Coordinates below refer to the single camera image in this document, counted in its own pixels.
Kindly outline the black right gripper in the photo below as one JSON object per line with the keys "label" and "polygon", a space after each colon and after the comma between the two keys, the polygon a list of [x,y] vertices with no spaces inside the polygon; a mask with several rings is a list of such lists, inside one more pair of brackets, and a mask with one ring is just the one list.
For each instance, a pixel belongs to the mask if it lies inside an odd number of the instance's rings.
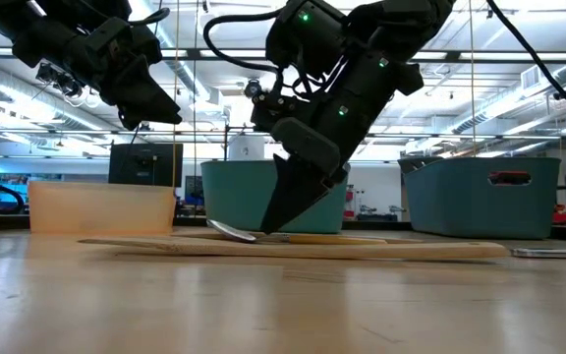
{"label": "black right gripper", "polygon": [[273,91],[261,94],[251,121],[281,143],[289,157],[273,156],[277,180],[260,230],[278,231],[326,196],[334,183],[343,184],[351,169],[345,162],[394,93],[409,95],[423,86],[419,65],[372,52],[349,61],[327,91],[307,101]]}

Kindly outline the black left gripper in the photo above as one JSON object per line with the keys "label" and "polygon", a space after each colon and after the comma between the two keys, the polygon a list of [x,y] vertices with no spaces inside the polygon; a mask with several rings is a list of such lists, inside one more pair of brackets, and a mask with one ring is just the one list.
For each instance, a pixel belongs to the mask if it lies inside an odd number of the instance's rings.
{"label": "black left gripper", "polygon": [[142,122],[177,125],[181,108],[151,77],[160,43],[130,22],[127,1],[40,1],[45,15],[13,40],[13,54],[34,67],[45,60],[116,105],[129,131]]}

